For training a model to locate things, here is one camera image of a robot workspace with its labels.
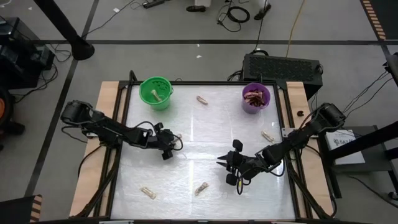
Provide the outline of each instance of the green bucket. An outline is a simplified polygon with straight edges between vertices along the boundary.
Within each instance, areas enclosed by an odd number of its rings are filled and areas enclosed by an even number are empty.
[[[162,101],[157,101],[151,93],[156,90],[157,95]],[[152,77],[145,80],[139,86],[139,96],[143,102],[149,104],[154,110],[164,110],[170,104],[170,95],[172,94],[172,84],[163,77]]]

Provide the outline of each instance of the wooden board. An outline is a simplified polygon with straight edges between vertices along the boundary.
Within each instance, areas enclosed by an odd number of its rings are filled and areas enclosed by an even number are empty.
[[[303,123],[305,117],[310,113],[304,85],[302,82],[287,82],[287,91],[289,94],[290,106],[292,108],[294,125],[298,128]],[[304,116],[297,116],[298,111],[303,111]],[[318,150],[316,140],[310,139],[308,145]],[[317,154],[304,148],[302,163],[307,189],[324,211],[331,215],[333,213],[333,207],[331,205],[330,194],[326,183],[325,173],[323,171],[322,160]]]
[[[103,82],[99,91],[96,110],[102,111],[106,116],[112,117],[115,106],[119,82]],[[99,146],[98,139],[89,139],[85,156]],[[106,148],[99,149],[91,155],[81,167],[77,182],[75,196],[73,198],[70,216],[81,212],[96,192],[101,177],[101,171]]]

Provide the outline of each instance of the yellow cable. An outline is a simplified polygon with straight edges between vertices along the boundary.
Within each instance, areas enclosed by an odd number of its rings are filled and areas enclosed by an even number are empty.
[[[289,54],[290,43],[291,43],[291,41],[292,41],[292,36],[293,36],[293,30],[294,30],[294,27],[296,26],[297,20],[299,19],[299,16],[300,16],[300,14],[301,14],[301,10],[303,9],[304,3],[305,3],[305,0],[303,0],[303,1],[301,2],[301,6],[300,6],[300,9],[298,10],[298,13],[297,13],[297,16],[296,16],[296,20],[294,20],[292,30],[290,31],[289,43],[287,44],[286,57],[287,57],[288,54]]]

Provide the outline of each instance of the black pole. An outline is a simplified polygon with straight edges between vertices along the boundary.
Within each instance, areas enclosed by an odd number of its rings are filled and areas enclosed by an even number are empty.
[[[386,157],[388,160],[393,160],[398,158],[398,147],[386,150]]]
[[[396,137],[398,137],[398,121],[329,151],[326,158],[334,161]]]
[[[68,18],[54,0],[34,0],[38,7],[50,19],[63,37],[72,47],[72,55],[76,60],[85,60],[94,54],[94,47],[83,40],[70,24]]]

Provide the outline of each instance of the white paper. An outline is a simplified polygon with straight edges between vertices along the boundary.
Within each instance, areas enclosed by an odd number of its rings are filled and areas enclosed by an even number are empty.
[[[353,130],[338,130],[334,133],[326,133],[326,141],[329,146],[329,150],[334,150],[346,143],[355,140]],[[343,164],[361,164],[365,163],[362,152],[356,152],[354,154],[336,159],[336,165]]]

